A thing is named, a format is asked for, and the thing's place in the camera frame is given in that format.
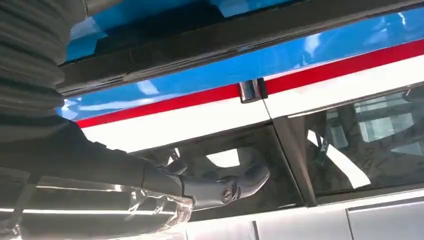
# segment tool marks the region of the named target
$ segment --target blue paint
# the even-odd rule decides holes
[[[424,39],[424,8],[367,19],[202,67],[67,99],[80,120]]]
[[[209,0],[209,3],[217,6],[224,17],[231,17],[289,1]],[[198,0],[124,0],[72,28],[72,42],[67,48],[66,60],[75,60],[93,54],[97,40],[106,37],[108,30],[194,2],[198,2]]]

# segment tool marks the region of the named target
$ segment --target car window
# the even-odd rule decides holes
[[[188,168],[183,175],[218,180],[242,175],[255,161],[268,166],[270,178],[256,194],[228,206],[193,212],[192,221],[262,213],[301,205],[300,195],[271,124],[233,129],[133,153],[158,165],[175,159]]]
[[[418,87],[298,117],[305,119],[315,194],[424,182],[424,101],[408,97],[422,92]]]

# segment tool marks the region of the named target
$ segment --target plastic wrap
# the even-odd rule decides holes
[[[0,240],[121,239],[169,230],[190,219],[189,198],[132,186],[42,177],[14,228],[6,227],[22,192],[22,177],[0,184]]]

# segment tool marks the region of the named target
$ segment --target side window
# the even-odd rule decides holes
[[[422,96],[417,87],[299,117],[315,194],[424,182]]]
[[[155,161],[158,165],[168,165],[176,159],[182,159],[188,165],[183,174],[212,180],[244,174],[255,161],[268,166],[270,178],[259,192],[225,207],[194,212],[192,221],[301,205],[299,192],[270,124],[233,129],[133,154]]]

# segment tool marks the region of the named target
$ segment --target window trim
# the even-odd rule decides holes
[[[299,131],[291,123],[290,119],[283,116],[274,118],[272,123],[282,147],[282,151],[287,156],[287,164],[293,174],[294,180],[300,191],[304,203],[308,207],[317,206],[317,199],[309,177],[306,164],[306,156],[301,151],[301,139]]]
[[[410,85],[406,85],[406,86],[402,86],[402,87],[398,87],[395,89],[390,89],[390,90],[386,90],[386,91],[381,91],[379,93],[375,93],[375,94],[371,94],[371,95],[367,95],[367,96],[362,96],[362,97],[358,97],[358,98],[353,98],[347,101],[341,101],[341,102],[336,102],[330,105],[326,105],[326,106],[322,106],[322,107],[318,107],[318,108],[313,108],[313,109],[309,109],[306,111],[301,111],[295,114],[291,114],[288,115],[287,117],[289,119],[293,119],[293,118],[297,118],[297,117],[301,117],[301,116],[306,116],[306,115],[310,115],[310,114],[315,114],[321,111],[325,111],[325,110],[330,110],[330,109],[335,109],[344,105],[348,105],[348,104],[355,104],[358,102],[362,102],[362,101],[366,101],[366,100],[370,100],[370,99],[375,99],[375,98],[379,98],[379,97],[383,97],[385,95],[390,95],[390,94],[396,94],[396,93],[400,93],[412,88],[418,88],[424,86],[424,81],[422,82],[418,82],[418,83],[414,83],[414,84],[410,84]]]
[[[424,183],[410,184],[403,186],[392,186],[378,189],[361,190],[348,193],[335,193],[331,195],[318,196],[316,198],[318,205],[337,204],[356,200],[364,200],[369,198],[385,197],[390,195],[398,195],[415,191],[423,191]]]

